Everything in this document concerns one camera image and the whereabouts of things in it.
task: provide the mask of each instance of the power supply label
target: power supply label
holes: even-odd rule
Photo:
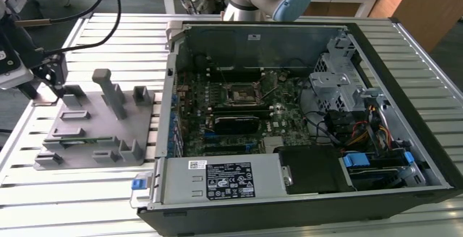
[[[250,162],[207,165],[206,178],[210,200],[255,197]]]

